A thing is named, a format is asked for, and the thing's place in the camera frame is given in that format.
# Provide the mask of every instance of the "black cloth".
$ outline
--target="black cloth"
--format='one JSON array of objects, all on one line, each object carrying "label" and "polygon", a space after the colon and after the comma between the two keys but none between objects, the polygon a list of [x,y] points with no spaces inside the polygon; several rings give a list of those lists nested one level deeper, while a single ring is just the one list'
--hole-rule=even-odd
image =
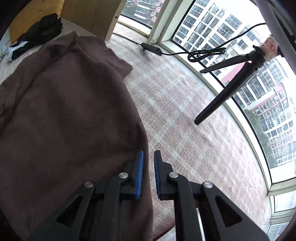
[{"label": "black cloth", "polygon": [[16,47],[21,41],[28,41],[25,46],[13,51],[11,59],[15,60],[27,50],[58,36],[62,31],[62,27],[61,19],[58,18],[56,13],[44,16],[39,22],[34,23],[26,33],[22,34],[17,39],[16,44],[11,46]]}]

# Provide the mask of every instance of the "metal pivot screw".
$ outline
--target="metal pivot screw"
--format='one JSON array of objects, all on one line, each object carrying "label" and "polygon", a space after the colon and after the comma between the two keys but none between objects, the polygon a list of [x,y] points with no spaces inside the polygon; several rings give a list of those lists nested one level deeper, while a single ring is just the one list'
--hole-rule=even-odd
[{"label": "metal pivot screw", "polygon": [[128,177],[128,174],[126,172],[121,172],[121,173],[119,173],[119,177],[124,179],[124,178]]},{"label": "metal pivot screw", "polygon": [[94,184],[91,181],[88,181],[84,184],[86,188],[91,188]]},{"label": "metal pivot screw", "polygon": [[204,182],[204,186],[205,186],[206,188],[212,188],[212,187],[213,187],[213,184],[212,184],[211,182],[209,182],[209,181],[205,181],[205,182]]},{"label": "metal pivot screw", "polygon": [[170,176],[171,178],[177,178],[177,177],[179,176],[179,174],[176,173],[176,172],[170,172],[170,173],[169,173],[169,176]]}]

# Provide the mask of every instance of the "black tripod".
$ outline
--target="black tripod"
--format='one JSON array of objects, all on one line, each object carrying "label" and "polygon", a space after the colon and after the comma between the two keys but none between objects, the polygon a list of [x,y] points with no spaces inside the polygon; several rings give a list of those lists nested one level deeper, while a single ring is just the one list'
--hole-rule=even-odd
[{"label": "black tripod", "polygon": [[233,58],[224,60],[220,63],[212,65],[208,68],[201,70],[201,73],[208,73],[214,70],[225,68],[234,64],[244,63],[242,69],[237,73],[237,75],[230,81],[230,83],[222,90],[216,98],[195,118],[194,123],[196,125],[203,122],[210,114],[212,114],[220,105],[224,103],[227,99],[235,94],[235,92],[247,82],[247,80],[252,76],[258,68],[261,68],[265,62],[264,52],[257,46],[253,46],[255,50],[249,54],[238,55]]}]

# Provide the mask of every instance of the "window sill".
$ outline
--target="window sill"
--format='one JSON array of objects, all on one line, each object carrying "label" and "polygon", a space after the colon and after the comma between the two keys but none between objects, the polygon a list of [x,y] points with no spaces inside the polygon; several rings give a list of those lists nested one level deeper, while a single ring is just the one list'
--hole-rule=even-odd
[{"label": "window sill", "polygon": [[136,32],[144,35],[145,37],[149,37],[149,34],[151,32],[151,28],[148,28],[147,26],[145,26],[144,24],[141,24],[137,21],[134,21],[130,18],[127,18],[123,15],[120,15],[118,17],[118,21],[119,23],[131,28],[132,30],[135,30]]},{"label": "window sill", "polygon": [[[171,41],[164,41],[158,43],[160,47],[162,47],[164,50],[168,51],[169,53],[177,53],[177,52],[183,52],[184,50],[181,49],[179,46],[177,46],[175,43]],[[181,54],[181,55],[175,55],[175,57],[180,60],[183,64],[185,64],[191,71],[193,71],[209,88],[210,90],[215,94],[218,95],[222,90],[223,87],[221,84],[209,73],[207,74],[201,74],[199,71],[204,69],[204,67],[199,63],[191,63],[187,59],[187,55]],[[240,126],[242,132],[246,136],[249,144],[252,147],[252,150],[258,160],[258,163],[260,165],[260,168],[262,170],[267,190],[271,189],[272,183],[271,183],[271,177],[269,174],[269,168],[267,166],[267,163],[265,161],[264,154],[260,148],[260,145],[257,141],[257,138],[252,131],[249,123],[245,119],[244,115],[242,114],[241,110],[238,108],[236,103],[230,98],[227,101],[224,102],[224,106],[226,109],[230,112],[230,114],[233,116],[235,121]]]}]

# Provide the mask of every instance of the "black cable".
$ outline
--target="black cable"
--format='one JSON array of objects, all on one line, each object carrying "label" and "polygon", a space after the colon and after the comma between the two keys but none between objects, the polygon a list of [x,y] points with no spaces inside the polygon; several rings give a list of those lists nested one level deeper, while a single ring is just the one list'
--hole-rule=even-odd
[{"label": "black cable", "polygon": [[135,43],[135,44],[141,45],[141,44],[139,44],[139,43],[137,43],[137,42],[135,42],[135,41],[133,41],[133,40],[131,40],[131,39],[128,39],[127,37],[124,37],[124,36],[122,36],[122,35],[120,35],[120,34],[117,34],[117,33],[112,33],[112,34],[118,35],[118,36],[120,36],[120,37],[122,37],[122,38],[124,38],[124,39],[126,39],[126,40],[129,40],[129,41]]},{"label": "black cable", "polygon": [[225,43],[221,44],[220,46],[214,48],[214,49],[210,49],[210,50],[195,50],[195,51],[192,51],[192,52],[188,52],[188,51],[185,51],[185,52],[179,52],[179,53],[173,53],[173,54],[166,54],[166,53],[163,53],[164,55],[167,55],[167,56],[172,56],[172,55],[177,55],[177,54],[183,54],[183,53],[186,53],[188,54],[188,61],[189,62],[192,62],[192,63],[195,63],[195,62],[199,62],[201,60],[203,60],[204,58],[208,57],[208,56],[212,56],[212,55],[221,55],[221,54],[224,54],[225,53],[225,50],[226,48],[221,48],[222,46],[224,46],[225,44],[228,44],[230,42],[232,42],[233,40],[245,35],[247,32],[251,31],[253,28],[257,27],[257,26],[260,26],[260,25],[265,25],[266,23],[259,23],[259,24],[256,24],[254,26],[252,26],[251,28],[249,28],[247,31],[239,34],[238,36],[226,41]]},{"label": "black cable", "polygon": [[235,39],[237,39],[237,38],[239,38],[239,37],[241,37],[241,36],[243,36],[243,35],[245,35],[247,32],[251,31],[253,28],[255,28],[255,27],[257,27],[257,26],[260,26],[260,25],[265,25],[265,24],[266,24],[266,23],[259,23],[259,24],[256,24],[256,25],[252,26],[251,28],[249,28],[247,31],[245,31],[245,32],[239,34],[238,36],[236,36],[236,37],[234,37],[234,38],[232,38],[232,39],[226,41],[225,43],[221,44],[220,46],[218,46],[218,47],[216,47],[216,48],[214,48],[214,49],[209,49],[209,50],[195,50],[195,51],[192,51],[192,52],[184,51],[184,52],[172,53],[172,54],[163,53],[163,52],[162,52],[159,48],[157,48],[157,47],[154,47],[154,46],[152,46],[152,45],[145,44],[145,43],[142,43],[142,44],[137,43],[137,42],[135,42],[135,41],[133,41],[133,40],[127,38],[127,37],[124,37],[124,36],[122,36],[122,35],[120,35],[120,34],[117,34],[117,33],[113,33],[113,34],[118,35],[118,36],[120,36],[120,37],[122,37],[122,38],[125,38],[126,40],[129,40],[129,41],[131,41],[131,42],[133,42],[133,43],[135,43],[135,44],[138,44],[138,45],[142,46],[145,50],[148,50],[148,51],[150,51],[150,52],[153,52],[153,53],[155,53],[155,54],[158,54],[159,56],[161,56],[161,55],[163,55],[163,54],[164,54],[164,55],[167,55],[167,56],[173,56],[173,55],[184,54],[184,53],[185,53],[185,54],[188,54],[188,57],[187,57],[188,61],[189,61],[189,62],[192,62],[192,63],[195,63],[195,62],[199,62],[199,61],[201,61],[201,60],[203,60],[204,58],[209,57],[209,56],[224,54],[225,51],[226,51],[226,48],[224,48],[224,47],[222,47],[222,46],[224,46],[225,44],[228,44],[228,43],[232,42],[233,40],[235,40]]}]

